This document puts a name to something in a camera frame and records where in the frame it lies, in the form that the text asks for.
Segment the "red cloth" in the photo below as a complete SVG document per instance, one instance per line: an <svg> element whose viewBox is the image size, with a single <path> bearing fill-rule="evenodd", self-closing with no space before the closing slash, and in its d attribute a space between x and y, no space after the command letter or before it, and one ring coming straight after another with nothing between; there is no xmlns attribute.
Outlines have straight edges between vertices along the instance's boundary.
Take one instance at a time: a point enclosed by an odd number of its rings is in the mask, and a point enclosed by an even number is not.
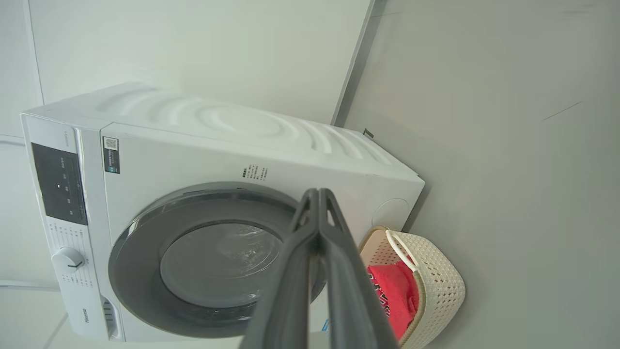
<svg viewBox="0 0 620 349"><path fill-rule="evenodd" d="M367 270L394 335L400 340L420 304L414 274L403 261L391 265L373 265Z"/></svg>

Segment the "front-loading washing machine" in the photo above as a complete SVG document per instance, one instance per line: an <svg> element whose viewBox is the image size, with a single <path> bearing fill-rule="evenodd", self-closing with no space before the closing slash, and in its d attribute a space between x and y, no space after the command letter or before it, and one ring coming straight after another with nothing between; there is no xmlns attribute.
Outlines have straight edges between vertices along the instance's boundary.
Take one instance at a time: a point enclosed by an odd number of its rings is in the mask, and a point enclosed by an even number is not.
<svg viewBox="0 0 620 349"><path fill-rule="evenodd" d="M235 347L308 188L354 240L399 230L424 182L358 132L128 83L22 113L73 330ZM311 263L310 331L328 324Z"/></svg>

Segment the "washing machine door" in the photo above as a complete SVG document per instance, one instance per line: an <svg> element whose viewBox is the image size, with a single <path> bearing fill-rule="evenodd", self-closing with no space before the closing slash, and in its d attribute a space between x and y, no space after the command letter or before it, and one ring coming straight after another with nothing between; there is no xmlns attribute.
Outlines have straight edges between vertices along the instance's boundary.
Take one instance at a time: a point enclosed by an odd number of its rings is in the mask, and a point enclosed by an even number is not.
<svg viewBox="0 0 620 349"><path fill-rule="evenodd" d="M296 206L283 193L247 183L171 193L114 244L112 288L133 315L161 330L200 338L243 335ZM320 259L310 275L314 299L326 282Z"/></svg>

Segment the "sticker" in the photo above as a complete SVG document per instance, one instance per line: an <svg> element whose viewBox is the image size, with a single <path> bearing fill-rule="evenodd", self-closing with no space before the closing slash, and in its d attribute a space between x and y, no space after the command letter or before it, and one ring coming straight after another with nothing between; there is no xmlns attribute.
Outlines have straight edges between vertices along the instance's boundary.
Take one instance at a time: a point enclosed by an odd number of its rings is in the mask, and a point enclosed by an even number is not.
<svg viewBox="0 0 620 349"><path fill-rule="evenodd" d="M241 178L256 179L257 181L264 181L267 179L267 172L269 168L258 167L258 165L249 165L243 169L243 175Z"/></svg>
<svg viewBox="0 0 620 349"><path fill-rule="evenodd" d="M118 139L104 137L104 170L120 173L120 157L118 156Z"/></svg>

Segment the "white woven basket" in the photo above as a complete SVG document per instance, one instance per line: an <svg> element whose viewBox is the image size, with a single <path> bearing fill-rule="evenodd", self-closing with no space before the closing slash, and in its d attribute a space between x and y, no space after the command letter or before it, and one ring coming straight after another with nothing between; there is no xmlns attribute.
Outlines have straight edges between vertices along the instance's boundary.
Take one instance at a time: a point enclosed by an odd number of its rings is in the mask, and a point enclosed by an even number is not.
<svg viewBox="0 0 620 349"><path fill-rule="evenodd" d="M412 269L420 304L399 342L403 349L422 349L429 344L452 320L465 299L461 275L439 248L423 237L383 226L373 227L361 243L360 256L366 266L402 260Z"/></svg>

